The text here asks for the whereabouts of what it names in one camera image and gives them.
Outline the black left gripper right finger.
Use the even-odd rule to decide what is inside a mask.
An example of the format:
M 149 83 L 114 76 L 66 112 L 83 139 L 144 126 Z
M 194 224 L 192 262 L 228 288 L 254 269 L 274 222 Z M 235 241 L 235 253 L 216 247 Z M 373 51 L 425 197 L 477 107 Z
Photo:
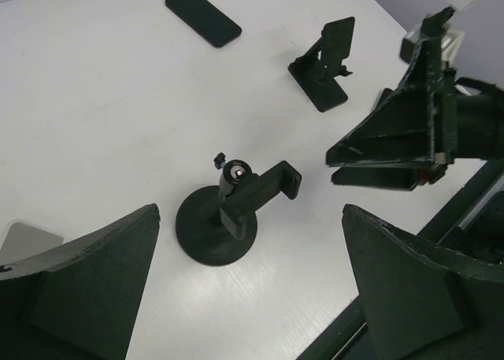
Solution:
M 503 267 L 397 228 L 359 206 L 343 233 L 379 359 L 501 359 Z

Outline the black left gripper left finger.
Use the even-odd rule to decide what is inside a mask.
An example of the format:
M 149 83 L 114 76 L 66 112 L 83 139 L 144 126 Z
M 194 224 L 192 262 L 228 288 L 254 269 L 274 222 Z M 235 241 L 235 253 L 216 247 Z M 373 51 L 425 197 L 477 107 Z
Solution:
M 1 267 L 3 359 L 124 359 L 160 229 L 156 204 Z

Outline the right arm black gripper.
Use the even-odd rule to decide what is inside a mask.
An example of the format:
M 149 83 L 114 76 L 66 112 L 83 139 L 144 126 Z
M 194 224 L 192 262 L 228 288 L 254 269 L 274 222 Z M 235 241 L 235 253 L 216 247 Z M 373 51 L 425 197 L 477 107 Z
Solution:
M 445 73 L 440 37 L 427 36 L 398 86 L 353 130 L 326 153 L 329 167 L 418 167 L 434 159 L 435 121 L 443 103 Z M 457 85 L 476 90 L 458 95 L 454 158 L 503 159 L 503 89 L 461 77 Z M 412 191 L 434 184 L 445 169 L 341 168 L 332 174 L 340 186 Z

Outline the black round-base clamp phone stand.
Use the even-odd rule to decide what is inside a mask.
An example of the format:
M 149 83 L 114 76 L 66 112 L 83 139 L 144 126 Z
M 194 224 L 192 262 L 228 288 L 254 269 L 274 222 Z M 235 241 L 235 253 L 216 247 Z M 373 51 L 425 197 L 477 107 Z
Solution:
M 258 232 L 256 212 L 278 194 L 297 197 L 302 175 L 281 161 L 259 175 L 243 160 L 219 153 L 213 163 L 219 184 L 188 195 L 176 215 L 176 238 L 185 254 L 209 266 L 230 265 L 253 246 Z

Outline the black smartphone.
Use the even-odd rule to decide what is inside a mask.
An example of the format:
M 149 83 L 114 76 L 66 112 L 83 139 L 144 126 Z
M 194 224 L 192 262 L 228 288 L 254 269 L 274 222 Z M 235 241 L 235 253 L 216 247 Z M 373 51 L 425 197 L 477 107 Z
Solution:
M 242 34 L 241 27 L 208 0 L 165 0 L 165 6 L 215 48 Z

